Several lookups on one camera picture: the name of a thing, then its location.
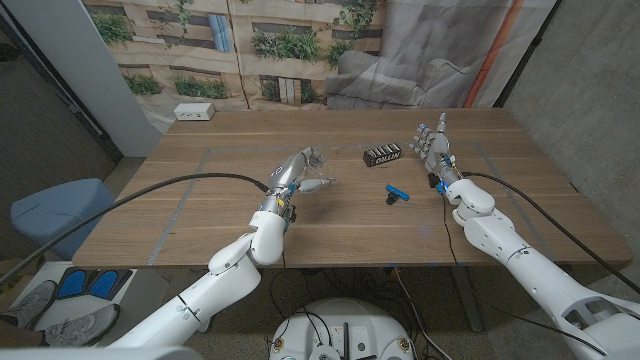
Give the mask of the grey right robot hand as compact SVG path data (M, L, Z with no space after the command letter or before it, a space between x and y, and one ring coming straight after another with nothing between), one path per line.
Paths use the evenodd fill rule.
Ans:
M454 156L450 151L449 140L445 134L447 115L442 112L435 130L421 124L417 127L415 142L409 147L424 162L428 172L429 186L444 194L450 185L462 178L454 166Z

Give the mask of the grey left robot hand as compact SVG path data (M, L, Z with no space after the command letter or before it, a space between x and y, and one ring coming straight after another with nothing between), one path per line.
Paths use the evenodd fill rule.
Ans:
M323 164L323 156L314 147L307 147L281 161L269 177L268 191L259 210L289 219L295 212L295 206L291 204L295 193L313 193L336 182L331 177L307 177L310 169L319 169Z

